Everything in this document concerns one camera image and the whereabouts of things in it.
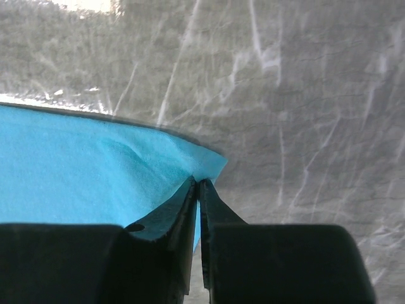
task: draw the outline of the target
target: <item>white crease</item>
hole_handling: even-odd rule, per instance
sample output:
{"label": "white crease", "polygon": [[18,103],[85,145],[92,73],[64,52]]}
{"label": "white crease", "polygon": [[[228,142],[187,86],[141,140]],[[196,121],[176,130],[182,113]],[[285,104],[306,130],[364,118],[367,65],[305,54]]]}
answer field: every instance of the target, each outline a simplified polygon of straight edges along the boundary
{"label": "white crease", "polygon": [[377,274],[373,275],[371,278],[371,281],[373,285],[375,285],[384,275],[384,273],[387,271],[387,269],[380,269]]}
{"label": "white crease", "polygon": [[385,193],[386,198],[390,198],[391,191],[392,191],[392,188],[394,187],[395,181],[396,181],[395,179],[390,180],[390,183],[389,183],[388,188],[387,188],[387,192]]}
{"label": "white crease", "polygon": [[176,63],[175,63],[174,66],[173,66],[173,70],[171,71],[171,76],[170,76],[169,84],[168,84],[168,86],[167,86],[167,90],[166,90],[165,96],[164,96],[164,98],[163,98],[163,100],[162,100],[162,104],[161,104],[161,106],[160,106],[159,116],[158,116],[158,120],[157,120],[157,122],[156,122],[156,125],[157,125],[157,126],[160,126],[160,125],[164,122],[165,115],[166,115],[166,108],[167,108],[168,98],[169,98],[169,95],[170,95],[170,93],[171,93],[171,89],[172,89],[172,87],[173,87],[173,85],[174,85],[174,80],[175,80],[175,74],[176,74],[176,71],[177,71],[177,66],[178,66],[178,63],[180,62],[180,59],[181,59],[181,57],[182,57],[182,54],[183,54],[183,51],[184,51],[185,46],[187,46],[188,43],[189,43],[189,42],[191,41],[191,39],[192,39],[192,36],[191,36],[192,26],[193,26],[193,24],[194,24],[194,19],[195,19],[196,16],[197,16],[197,11],[198,11],[200,2],[201,2],[201,0],[197,0],[197,1],[196,1],[195,5],[194,5],[194,7],[193,7],[193,10],[192,10],[191,16],[190,16],[190,21],[189,21],[189,23],[187,24],[187,27],[186,27],[186,29],[185,29],[185,34],[184,34],[183,39],[182,39],[182,43],[181,43],[181,46],[180,46],[180,51],[178,52],[177,61],[176,61]]}
{"label": "white crease", "polygon": [[395,161],[398,163],[402,154],[404,153],[404,149],[405,149],[405,132],[404,135],[402,137],[402,139],[399,141],[399,145],[397,148],[397,156],[395,158]]}
{"label": "white crease", "polygon": [[278,136],[280,138],[280,158],[281,158],[281,182],[278,189],[277,205],[281,206],[283,203],[283,194],[284,194],[284,175],[285,175],[285,152],[284,152],[284,139],[283,139],[283,127],[282,124],[279,124],[278,127]]}
{"label": "white crease", "polygon": [[[356,172],[356,167],[357,167],[357,160],[356,160],[356,166],[355,166],[355,169],[354,169],[354,174]],[[363,178],[364,172],[365,172],[364,170],[361,171],[360,176],[357,179],[357,181],[360,181]],[[333,217],[333,221],[332,221],[333,223],[336,223],[337,216],[340,215],[340,208],[342,207],[342,205],[345,202],[349,202],[349,198],[358,190],[358,187],[356,185],[351,186],[351,187],[352,188],[350,189],[350,191],[347,194],[345,194],[342,199],[339,200],[339,203],[337,204],[337,209],[334,211],[335,216]]]}
{"label": "white crease", "polygon": [[128,84],[127,84],[126,88],[125,88],[124,91],[122,91],[122,93],[121,93],[121,96],[120,96],[120,98],[119,98],[119,100],[118,100],[118,102],[117,102],[117,104],[116,104],[115,109],[114,109],[113,116],[116,115],[116,112],[117,112],[118,109],[120,108],[121,103],[122,103],[124,97],[125,97],[125,96],[127,95],[127,93],[128,93],[128,90],[129,90],[129,88],[130,88],[130,86],[131,86],[131,83],[134,81],[135,72],[136,72],[136,70],[137,70],[137,67],[138,67],[138,63],[136,63],[136,64],[134,65],[134,68],[132,69],[131,77],[129,78],[129,81],[128,81]]}
{"label": "white crease", "polygon": [[321,190],[322,190],[323,186],[325,185],[326,179],[327,179],[327,177],[328,177],[330,165],[335,161],[336,156],[337,156],[337,153],[334,153],[334,154],[333,154],[333,158],[329,161],[328,167],[327,167],[327,169],[325,170],[325,173],[323,174],[323,178],[322,178],[321,184],[320,184],[320,186],[318,187],[318,191],[316,192],[316,196],[315,196],[315,199],[314,199],[314,203],[313,203],[313,205],[312,205],[311,220],[309,221],[310,223],[313,222],[314,214],[315,214],[316,207],[318,206],[318,201],[319,201],[319,196],[320,196]]}
{"label": "white crease", "polygon": [[282,70],[281,70],[281,44],[282,44],[282,37],[283,37],[283,20],[282,20],[282,13],[281,9],[278,14],[278,50],[276,55],[274,56],[274,51],[270,48],[266,49],[262,52],[262,45],[260,42],[260,35],[257,25],[257,16],[256,11],[254,9],[254,0],[249,0],[249,13],[251,16],[251,27],[252,27],[252,43],[253,49],[258,57],[258,60],[261,65],[261,69],[266,70],[270,67],[277,67],[277,86],[281,83],[282,77]]}
{"label": "white crease", "polygon": [[370,84],[370,87],[368,88],[368,95],[367,95],[367,100],[366,100],[366,106],[364,108],[364,114],[363,114],[363,124],[361,126],[361,129],[363,130],[365,125],[366,125],[366,121],[368,118],[368,115],[370,114],[371,111],[371,107],[373,106],[373,100],[374,100],[374,93],[375,90],[377,89],[377,86],[379,85],[379,82],[372,82]]}
{"label": "white crease", "polygon": [[286,218],[289,219],[290,218],[290,214],[291,214],[291,210],[293,207],[295,207],[295,203],[298,200],[298,198],[300,197],[301,193],[304,191],[305,186],[308,182],[308,176],[309,176],[309,172],[308,172],[308,168],[312,165],[312,163],[314,162],[315,158],[318,156],[318,154],[322,151],[322,149],[324,147],[326,147],[329,144],[330,139],[332,138],[332,134],[334,133],[337,124],[340,121],[340,117],[338,117],[338,119],[336,119],[335,125],[332,128],[332,130],[329,132],[328,137],[325,139],[325,141],[321,144],[321,148],[313,155],[312,159],[308,162],[308,164],[304,167],[304,178],[302,180],[301,183],[301,187],[299,188],[299,190],[297,191],[296,195],[294,196],[294,198],[292,199],[292,201],[290,202],[288,211],[286,216],[283,218],[282,223],[284,224],[286,221]]}

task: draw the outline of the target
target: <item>blue sponge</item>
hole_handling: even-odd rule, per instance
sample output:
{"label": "blue sponge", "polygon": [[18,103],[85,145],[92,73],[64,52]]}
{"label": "blue sponge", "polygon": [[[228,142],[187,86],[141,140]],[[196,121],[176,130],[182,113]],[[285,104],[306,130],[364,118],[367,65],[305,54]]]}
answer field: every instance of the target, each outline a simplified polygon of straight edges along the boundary
{"label": "blue sponge", "polygon": [[226,162],[158,130],[0,106],[0,223],[125,227]]}

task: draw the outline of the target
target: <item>black plastic part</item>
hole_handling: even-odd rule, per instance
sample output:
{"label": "black plastic part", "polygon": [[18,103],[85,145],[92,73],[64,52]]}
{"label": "black plastic part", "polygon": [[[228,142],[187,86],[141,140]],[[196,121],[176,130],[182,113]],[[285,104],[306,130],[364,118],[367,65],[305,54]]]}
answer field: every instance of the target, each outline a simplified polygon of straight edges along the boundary
{"label": "black plastic part", "polygon": [[210,279],[210,246],[209,240],[215,224],[247,225],[231,208],[218,196],[210,180],[203,180],[199,186],[199,201],[201,212],[201,263],[204,287],[211,287]]}
{"label": "black plastic part", "polygon": [[201,183],[202,271],[211,304],[375,303],[356,243],[337,225],[248,225]]}
{"label": "black plastic part", "polygon": [[189,179],[127,230],[0,225],[0,303],[183,303],[195,220]]}

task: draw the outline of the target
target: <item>gray background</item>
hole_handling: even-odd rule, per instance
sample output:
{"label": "gray background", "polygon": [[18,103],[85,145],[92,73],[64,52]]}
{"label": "gray background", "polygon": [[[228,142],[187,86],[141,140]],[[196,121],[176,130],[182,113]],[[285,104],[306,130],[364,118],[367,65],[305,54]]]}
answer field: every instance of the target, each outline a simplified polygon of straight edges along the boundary
{"label": "gray background", "polygon": [[[343,225],[380,302],[404,303],[405,2],[123,7],[0,0],[0,99],[193,137],[229,159],[216,186],[242,218]],[[186,303],[208,302],[199,259]]]}

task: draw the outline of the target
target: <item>blue felt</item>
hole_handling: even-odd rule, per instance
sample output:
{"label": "blue felt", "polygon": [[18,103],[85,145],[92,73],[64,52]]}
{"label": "blue felt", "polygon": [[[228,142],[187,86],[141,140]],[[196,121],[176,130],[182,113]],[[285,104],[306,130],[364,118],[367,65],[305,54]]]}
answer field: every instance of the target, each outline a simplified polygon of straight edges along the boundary
{"label": "blue felt", "polygon": [[125,227],[226,162],[158,130],[0,106],[0,222]]}

